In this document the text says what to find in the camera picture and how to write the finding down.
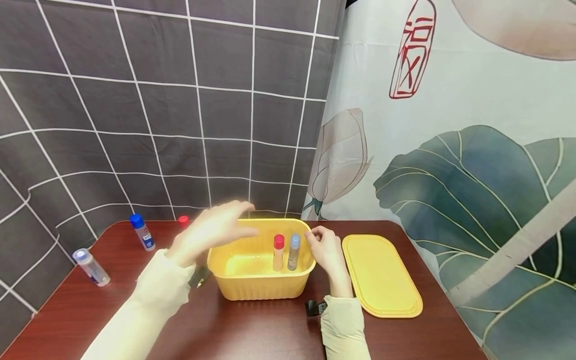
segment left hand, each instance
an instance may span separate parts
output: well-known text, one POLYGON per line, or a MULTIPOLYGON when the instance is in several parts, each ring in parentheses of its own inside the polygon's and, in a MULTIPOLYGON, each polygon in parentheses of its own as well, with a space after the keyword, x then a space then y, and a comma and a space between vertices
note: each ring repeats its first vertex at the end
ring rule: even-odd
POLYGON ((254 228, 238 226, 240 215, 253 210, 253 204, 234 200, 202 211, 186 230, 176 236, 166 257, 178 266, 188 267, 210 248, 258 235, 254 228))

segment beige sleeve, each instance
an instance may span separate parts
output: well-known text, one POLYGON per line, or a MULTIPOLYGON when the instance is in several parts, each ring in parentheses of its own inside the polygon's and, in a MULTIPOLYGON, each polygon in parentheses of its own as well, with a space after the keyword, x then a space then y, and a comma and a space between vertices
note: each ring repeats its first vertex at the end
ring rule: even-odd
POLYGON ((364 314, 356 298, 324 297, 328 305, 320 327, 327 360, 370 360, 364 337, 364 314))
POLYGON ((195 266, 181 268, 158 250, 136 289, 100 331, 81 360, 145 360, 160 331, 188 302, 195 266))

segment black clip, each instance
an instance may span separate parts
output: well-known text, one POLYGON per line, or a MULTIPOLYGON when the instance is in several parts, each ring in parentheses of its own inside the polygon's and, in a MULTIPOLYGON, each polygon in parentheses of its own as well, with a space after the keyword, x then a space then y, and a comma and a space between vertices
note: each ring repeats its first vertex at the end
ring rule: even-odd
POLYGON ((304 303, 304 307, 306 308, 306 316, 313 317, 321 315, 324 310, 328 307, 325 302, 317 303, 314 300, 309 300, 304 303))

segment green leaf print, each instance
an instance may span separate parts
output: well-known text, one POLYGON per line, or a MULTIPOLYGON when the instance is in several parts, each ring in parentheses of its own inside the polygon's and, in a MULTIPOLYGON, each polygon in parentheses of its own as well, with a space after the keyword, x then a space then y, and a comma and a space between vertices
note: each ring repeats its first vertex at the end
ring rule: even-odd
MULTIPOLYGON (((374 187, 380 206, 436 255, 444 288, 454 289, 575 178, 576 139, 522 146, 473 126, 396 156, 374 187)), ((572 219, 497 283, 456 302, 487 352, 500 360, 576 357, 575 237, 572 219)))

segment brown table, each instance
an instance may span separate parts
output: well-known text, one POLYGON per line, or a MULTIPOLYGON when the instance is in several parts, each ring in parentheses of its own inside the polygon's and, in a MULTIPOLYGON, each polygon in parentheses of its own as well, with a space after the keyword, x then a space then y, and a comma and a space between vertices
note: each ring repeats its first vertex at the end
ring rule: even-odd
MULTIPOLYGON (((387 221, 308 222, 323 224, 342 238, 379 234, 390 240, 410 272, 424 303, 415 319, 377 319, 365 313, 365 334, 374 360, 486 360, 444 292, 402 231, 387 221)), ((148 222, 157 247, 168 247, 176 222, 148 222)), ((110 274, 103 288, 78 267, 58 287, 2 360, 77 360, 120 308, 152 257, 128 222, 111 226, 92 248, 110 274)), ((190 292, 190 301, 171 318, 149 359, 323 359, 318 319, 309 320, 306 300, 328 293, 326 273, 317 266, 304 293, 293 300, 240 301, 223 298, 214 278, 190 292)))

